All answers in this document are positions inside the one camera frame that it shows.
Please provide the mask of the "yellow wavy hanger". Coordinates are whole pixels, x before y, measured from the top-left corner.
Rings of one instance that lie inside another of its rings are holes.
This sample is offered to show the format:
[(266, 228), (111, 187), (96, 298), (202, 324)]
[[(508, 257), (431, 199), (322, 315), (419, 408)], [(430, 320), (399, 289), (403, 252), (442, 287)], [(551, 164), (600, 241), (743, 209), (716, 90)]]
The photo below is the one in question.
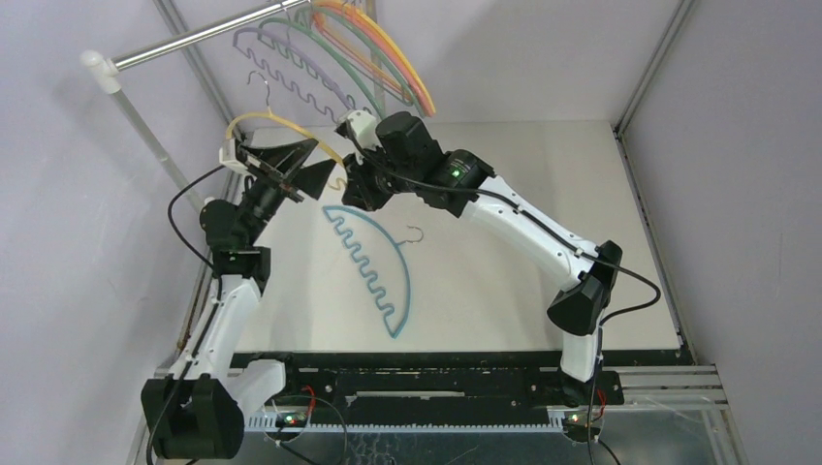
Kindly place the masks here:
[(271, 93), (271, 86), (269, 84), (268, 79), (259, 71), (250, 71), (246, 77), (246, 83), (250, 84), (253, 77), (258, 76), (260, 81), (266, 87), (266, 96), (264, 99), (265, 103), (265, 110), (264, 111), (249, 111), (243, 114), (240, 114), (234, 117), (228, 124), (225, 130), (225, 139), (228, 140), (232, 134), (234, 133), (234, 129), (239, 125), (240, 122), (250, 119), (265, 119), (280, 126), (283, 126), (305, 138), (312, 139), (318, 142), (319, 148), (325, 152), (330, 159), (332, 159), (338, 166), (344, 167), (343, 157), (333, 150), (327, 143), (325, 143), (322, 139), (318, 138), (315, 134), (308, 131), (306, 128), (298, 125), (297, 123), (285, 119), (279, 115), (276, 115), (270, 106), (270, 93)]

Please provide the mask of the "blue wavy hanger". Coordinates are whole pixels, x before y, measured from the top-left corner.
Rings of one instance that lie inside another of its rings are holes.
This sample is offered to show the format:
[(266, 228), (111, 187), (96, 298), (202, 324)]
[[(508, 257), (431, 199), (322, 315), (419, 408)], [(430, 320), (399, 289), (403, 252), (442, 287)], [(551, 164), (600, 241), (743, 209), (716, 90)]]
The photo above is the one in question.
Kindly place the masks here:
[(353, 264), (387, 335), (397, 339), (412, 308), (412, 276), (403, 247), (423, 241), (425, 233), (411, 226), (409, 229), (418, 235), (397, 240), (372, 215), (355, 207), (332, 204), (321, 211)]

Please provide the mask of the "purple wavy hanger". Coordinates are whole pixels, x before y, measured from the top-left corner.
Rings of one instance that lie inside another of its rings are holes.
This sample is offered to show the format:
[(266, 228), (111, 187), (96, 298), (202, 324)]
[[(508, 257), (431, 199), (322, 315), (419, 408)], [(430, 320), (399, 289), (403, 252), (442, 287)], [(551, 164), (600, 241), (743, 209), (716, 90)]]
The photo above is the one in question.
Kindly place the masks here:
[(356, 108), (356, 100), (288, 38), (264, 28), (242, 27), (233, 34), (232, 46), (252, 63), (253, 71), (325, 119), (336, 122), (341, 113)]

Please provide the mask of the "teal wavy hanger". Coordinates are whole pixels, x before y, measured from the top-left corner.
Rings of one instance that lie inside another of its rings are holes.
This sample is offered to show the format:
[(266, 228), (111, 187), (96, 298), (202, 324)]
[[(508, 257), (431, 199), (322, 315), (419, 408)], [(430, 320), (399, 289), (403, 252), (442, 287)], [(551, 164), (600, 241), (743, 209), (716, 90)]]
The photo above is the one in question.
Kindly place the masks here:
[[(374, 95), (368, 90), (365, 82), (361, 79), (360, 74), (355, 70), (355, 67), (352, 66), (346, 58), (344, 58), (339, 52), (337, 52), (330, 43), (328, 43), (325, 39), (321, 38), (319, 34), (313, 32), (310, 27), (301, 25), (299, 23), (293, 22), (291, 20), (287, 20), (280, 17), (274, 17), (272, 19), (265, 19), (260, 24), (260, 34), (263, 32), (272, 32), (266, 29), (264, 26), (268, 23), (280, 23), (285, 24), (288, 27), (288, 30), (295, 29), (302, 33), (307, 38), (311, 39), (317, 46), (321, 47), (336, 63), (339, 67), (341, 67), (348, 77), (359, 87), (360, 91), (366, 97), (366, 99), (370, 102), (371, 107), (373, 109), (373, 114), (376, 115), (377, 119), (382, 119), (385, 117), (385, 110), (383, 105), (377, 102)], [(360, 109), (359, 106), (355, 105), (355, 101), (352, 100), (353, 98), (349, 98), (348, 94), (345, 94), (341, 91), (341, 87), (338, 84), (332, 84), (332, 79), (330, 77), (323, 77), (325, 81), (329, 83), (331, 86), (330, 89), (337, 94), (342, 95), (339, 99), (348, 109)]]

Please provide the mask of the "yellow smooth hanger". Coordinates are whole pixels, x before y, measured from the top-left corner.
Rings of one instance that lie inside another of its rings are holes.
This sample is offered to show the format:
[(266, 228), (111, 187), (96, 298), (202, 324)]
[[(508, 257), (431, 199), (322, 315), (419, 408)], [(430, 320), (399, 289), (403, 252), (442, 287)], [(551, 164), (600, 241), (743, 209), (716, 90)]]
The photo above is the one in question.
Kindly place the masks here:
[[(436, 113), (434, 102), (422, 79), (398, 45), (374, 19), (353, 4), (342, 1), (316, 1), (314, 7), (312, 20), (326, 39), (339, 46), (343, 53), (353, 58), (356, 63), (365, 66), (390, 89), (397, 91), (401, 99), (406, 99), (416, 106), (422, 116), (431, 117)], [(367, 61), (357, 48), (326, 24), (326, 16), (333, 16), (337, 22), (350, 27), (354, 33), (362, 33), (362, 42), (374, 53), (383, 53), (385, 61), (395, 67), (399, 77), (388, 77), (383, 71), (378, 70), (376, 64)]]

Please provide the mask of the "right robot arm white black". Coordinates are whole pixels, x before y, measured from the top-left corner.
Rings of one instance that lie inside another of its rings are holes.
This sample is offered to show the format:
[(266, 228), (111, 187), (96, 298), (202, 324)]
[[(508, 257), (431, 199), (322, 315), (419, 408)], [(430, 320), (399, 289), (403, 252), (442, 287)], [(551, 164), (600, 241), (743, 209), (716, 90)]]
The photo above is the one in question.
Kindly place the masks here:
[(622, 250), (570, 232), (519, 195), (495, 169), (465, 149), (445, 151), (423, 120), (408, 111), (382, 120), (351, 110), (336, 132), (351, 141), (344, 159), (343, 202), (376, 211), (412, 193), (431, 208), (478, 225), (526, 254), (558, 286), (547, 309), (562, 333), (560, 389), (584, 403), (599, 388), (604, 311), (611, 302)]

